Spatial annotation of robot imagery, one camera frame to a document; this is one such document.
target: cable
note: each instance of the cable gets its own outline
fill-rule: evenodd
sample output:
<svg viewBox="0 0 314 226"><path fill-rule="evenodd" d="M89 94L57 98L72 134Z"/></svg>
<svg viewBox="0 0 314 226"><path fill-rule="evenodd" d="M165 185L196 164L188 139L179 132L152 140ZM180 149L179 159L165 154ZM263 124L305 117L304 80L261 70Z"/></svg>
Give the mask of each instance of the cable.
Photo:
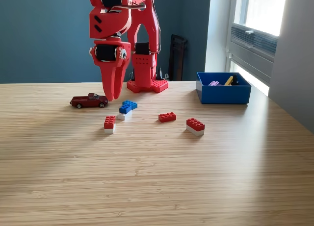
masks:
<svg viewBox="0 0 314 226"><path fill-rule="evenodd" d="M158 22L158 28L159 28L159 49L157 52L151 52L151 53L160 53L161 51L161 29L160 29L160 25L159 25L159 18L158 18L158 15L157 15L157 12L156 12L156 9L155 9L155 3L154 3L154 0L152 0L153 2L153 8L154 8L154 12L155 12L155 15L156 15L156 18L157 18L157 22Z"/></svg>
<svg viewBox="0 0 314 226"><path fill-rule="evenodd" d="M114 8L120 8L120 9L146 9L146 5L115 5L113 6L108 12L112 11Z"/></svg>

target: blue lego brick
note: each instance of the blue lego brick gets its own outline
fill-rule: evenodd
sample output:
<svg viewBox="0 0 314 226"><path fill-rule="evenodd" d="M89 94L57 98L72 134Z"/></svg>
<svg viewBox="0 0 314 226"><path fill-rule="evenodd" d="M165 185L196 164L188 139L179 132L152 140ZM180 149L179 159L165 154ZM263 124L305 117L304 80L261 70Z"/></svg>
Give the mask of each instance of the blue lego brick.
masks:
<svg viewBox="0 0 314 226"><path fill-rule="evenodd" d="M129 101L129 100L122 102L122 105L130 105L130 106L132 106L132 110L137 108L137 103L135 103L133 101Z"/></svg>
<svg viewBox="0 0 314 226"><path fill-rule="evenodd" d="M128 105L128 104L125 104L125 105L122 105L122 107L120 107L119 112L122 113L122 114L127 114L131 110L132 110L132 106Z"/></svg>

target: mounting holes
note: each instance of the mounting holes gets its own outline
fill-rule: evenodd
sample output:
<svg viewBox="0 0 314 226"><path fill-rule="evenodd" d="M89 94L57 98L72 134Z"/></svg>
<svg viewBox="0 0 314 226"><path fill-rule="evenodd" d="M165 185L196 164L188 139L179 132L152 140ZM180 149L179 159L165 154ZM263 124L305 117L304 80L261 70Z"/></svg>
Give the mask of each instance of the mounting holes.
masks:
<svg viewBox="0 0 314 226"><path fill-rule="evenodd" d="M100 24L102 23L102 20L101 20L98 16L95 15L94 18L95 18L95 20L96 20L98 23L100 23Z"/></svg>
<svg viewBox="0 0 314 226"><path fill-rule="evenodd" d="M94 27L95 27L95 29L96 29L98 32L102 32L102 31L103 31L103 30L102 30L99 26L97 26L97 25L95 25Z"/></svg>

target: window blind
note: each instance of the window blind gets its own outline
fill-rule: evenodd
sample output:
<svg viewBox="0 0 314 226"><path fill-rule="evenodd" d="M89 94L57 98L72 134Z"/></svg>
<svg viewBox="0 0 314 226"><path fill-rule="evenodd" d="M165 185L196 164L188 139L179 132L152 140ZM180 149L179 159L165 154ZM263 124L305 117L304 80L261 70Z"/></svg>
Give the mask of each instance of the window blind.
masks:
<svg viewBox="0 0 314 226"><path fill-rule="evenodd" d="M249 48L258 48L270 54L276 53L277 37L270 34L262 34L254 29L233 25L231 27L231 41L245 43Z"/></svg>

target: black cable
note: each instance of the black cable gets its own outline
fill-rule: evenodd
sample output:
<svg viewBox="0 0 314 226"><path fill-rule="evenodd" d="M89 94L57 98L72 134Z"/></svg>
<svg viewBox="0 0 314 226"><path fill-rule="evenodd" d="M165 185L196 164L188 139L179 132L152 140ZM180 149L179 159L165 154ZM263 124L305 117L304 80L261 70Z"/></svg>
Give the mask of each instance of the black cable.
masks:
<svg viewBox="0 0 314 226"><path fill-rule="evenodd" d="M159 18L158 18L156 9L155 9L154 0L152 0L152 2L153 2L153 8L154 8L154 12L155 12L155 15L156 15L156 18L157 18L158 28L159 28L159 50L158 50L158 52L157 52L157 53L159 53L159 52L161 51L161 29L160 29L160 25L159 25Z"/></svg>

